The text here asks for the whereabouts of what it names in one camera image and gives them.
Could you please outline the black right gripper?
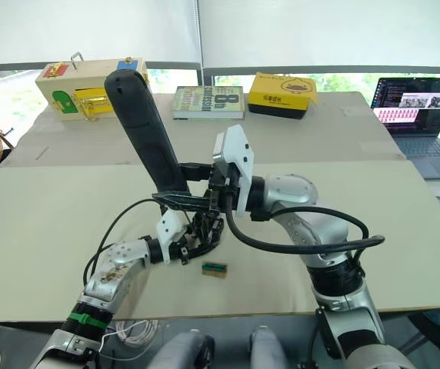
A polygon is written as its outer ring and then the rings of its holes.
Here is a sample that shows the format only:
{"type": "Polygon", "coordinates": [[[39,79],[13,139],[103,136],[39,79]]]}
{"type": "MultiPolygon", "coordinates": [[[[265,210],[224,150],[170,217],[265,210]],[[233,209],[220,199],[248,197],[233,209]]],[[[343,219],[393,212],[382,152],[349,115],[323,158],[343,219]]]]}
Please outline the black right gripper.
{"type": "Polygon", "coordinates": [[[225,175],[216,165],[188,162],[180,163],[179,168],[186,181],[208,181],[208,198],[183,191],[163,191],[152,195],[156,201],[176,211],[225,213],[227,198],[231,198],[232,210],[237,209],[240,172],[234,164],[227,164],[225,175]]]}

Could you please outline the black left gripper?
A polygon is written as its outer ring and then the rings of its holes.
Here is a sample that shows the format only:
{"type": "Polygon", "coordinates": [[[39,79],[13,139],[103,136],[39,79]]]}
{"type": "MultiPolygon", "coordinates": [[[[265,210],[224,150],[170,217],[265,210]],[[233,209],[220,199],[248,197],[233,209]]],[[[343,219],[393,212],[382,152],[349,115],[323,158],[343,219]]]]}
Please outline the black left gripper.
{"type": "Polygon", "coordinates": [[[175,234],[168,246],[170,260],[180,261],[182,265],[215,249],[224,229],[223,225],[212,228],[206,237],[206,217],[203,213],[186,214],[186,219],[187,229],[175,234]],[[188,246],[198,247],[189,250],[188,246]]]}

